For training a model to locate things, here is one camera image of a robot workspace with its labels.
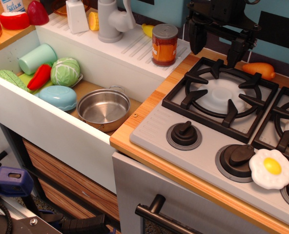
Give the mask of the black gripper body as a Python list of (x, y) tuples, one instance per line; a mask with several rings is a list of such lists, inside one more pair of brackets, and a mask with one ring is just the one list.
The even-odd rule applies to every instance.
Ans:
[(225, 29), (231, 26), (244, 32), (255, 33), (261, 30), (261, 26), (253, 22), (245, 15), (247, 5), (255, 5), (257, 0), (195, 0), (187, 7), (189, 15), (189, 35), (196, 38), (198, 35), (206, 35), (208, 31), (220, 36), (232, 35)]

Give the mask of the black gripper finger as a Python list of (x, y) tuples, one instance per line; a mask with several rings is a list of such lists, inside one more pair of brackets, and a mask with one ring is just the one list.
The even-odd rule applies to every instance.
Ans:
[(207, 32), (205, 26), (189, 20), (189, 43), (193, 54), (198, 54), (202, 51), (207, 42)]
[(234, 68), (242, 60), (249, 49), (256, 46), (256, 35), (253, 31), (242, 30), (231, 40), (231, 46), (227, 54), (227, 67)]

